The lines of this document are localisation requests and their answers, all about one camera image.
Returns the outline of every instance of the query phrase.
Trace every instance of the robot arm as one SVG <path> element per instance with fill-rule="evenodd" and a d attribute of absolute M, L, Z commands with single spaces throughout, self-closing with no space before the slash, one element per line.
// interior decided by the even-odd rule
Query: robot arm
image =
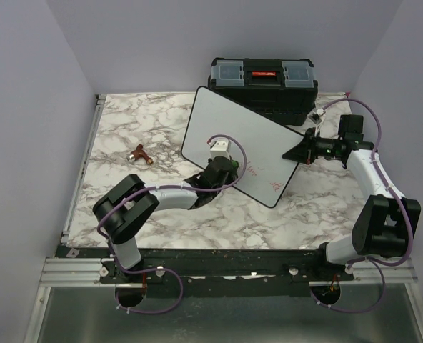
<path fill-rule="evenodd" d="M 169 188 L 145 184 L 137 175 L 128 175 L 94 205 L 92 211 L 101 221 L 130 194 L 149 187 L 154 189 L 137 196 L 130 205 L 114 212 L 104 223 L 115 254 L 125 269 L 132 268 L 141 260 L 135 235 L 153 212 L 162 209 L 197 209 L 219 194 L 219 191 L 201 192 L 200 189 L 218 189 L 237 179 L 239 164 L 232 161 L 228 151 L 229 141 L 218 139 L 210 148 L 211 158 L 206 169 L 183 182 L 170 184 Z"/>
<path fill-rule="evenodd" d="M 345 264 L 369 254 L 400 257 L 407 250 L 407 226 L 396 200 L 385 188 L 372 165 L 371 153 L 374 145 L 363 141 L 363 122 L 362 116 L 341 116 L 338 139 L 321 138 L 314 128 L 308 129 L 302 142 L 283 155 L 284 159 L 305 164 L 311 164 L 321 156 L 341 160 L 343 167 L 348 168 L 356 177 L 359 188 L 367 199 L 352 234 L 326 245 L 325 258 L 332 264 Z M 391 184 L 378 153 L 375 153 L 374 158 Z M 398 189 L 392 188 L 407 210 L 414 234 L 421 212 L 419 202 L 405 198 Z"/>

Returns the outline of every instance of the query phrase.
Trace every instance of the white wall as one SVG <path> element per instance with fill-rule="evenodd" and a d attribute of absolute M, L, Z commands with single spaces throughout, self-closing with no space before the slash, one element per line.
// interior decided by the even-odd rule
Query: white wall
<path fill-rule="evenodd" d="M 379 115 L 384 167 L 406 196 L 422 205 L 412 256 L 423 294 L 423 1 L 402 3 L 352 97 Z M 352 109 L 365 113 L 355 105 Z M 375 125 L 371 117 L 365 120 L 364 133 L 374 139 Z"/>
<path fill-rule="evenodd" d="M 0 1 L 0 342 L 22 342 L 95 97 L 43 0 Z"/>
<path fill-rule="evenodd" d="M 191 91 L 214 57 L 310 58 L 350 91 L 402 0 L 47 0 L 99 93 Z"/>

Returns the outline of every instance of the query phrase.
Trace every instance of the white marble tabletop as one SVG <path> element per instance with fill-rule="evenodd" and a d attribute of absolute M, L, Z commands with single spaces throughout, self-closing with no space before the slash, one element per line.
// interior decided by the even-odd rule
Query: white marble tabletop
<path fill-rule="evenodd" d="M 319 95 L 317 106 L 343 96 Z M 91 209 L 127 174 L 138 174 L 145 182 L 172 183 L 199 171 L 180 154 L 193 100 L 194 93 L 107 96 L 67 246 L 106 246 Z M 336 136 L 339 116 L 349 113 L 346 102 L 328 109 L 322 136 Z M 293 128 L 303 132 L 309 126 L 307 120 Z M 127 161 L 138 144 L 154 164 Z M 318 159 L 314 165 L 299 166 L 273 209 L 228 189 L 201 209 L 155 212 L 136 238 L 140 247 L 149 248 L 313 249 L 350 233 L 363 205 L 352 174 L 339 161 Z"/>

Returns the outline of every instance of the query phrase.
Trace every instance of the black toolbox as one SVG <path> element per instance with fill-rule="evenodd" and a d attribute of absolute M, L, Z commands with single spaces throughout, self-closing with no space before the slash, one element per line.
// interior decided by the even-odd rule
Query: black toolbox
<path fill-rule="evenodd" d="M 282 125 L 301 126 L 314 108 L 318 81 L 309 59 L 221 59 L 208 87 Z"/>

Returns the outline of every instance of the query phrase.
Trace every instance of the white board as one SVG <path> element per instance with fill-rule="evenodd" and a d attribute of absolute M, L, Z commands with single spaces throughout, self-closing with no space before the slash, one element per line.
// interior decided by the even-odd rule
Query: white board
<path fill-rule="evenodd" d="M 206 141 L 215 134 L 236 139 L 247 153 L 247 170 L 235 188 L 267 207 L 275 207 L 297 163 L 282 159 L 302 135 L 266 119 L 206 87 L 197 89 L 181 154 L 188 161 L 206 168 L 210 157 Z M 231 143 L 232 159 L 242 164 L 239 148 Z"/>

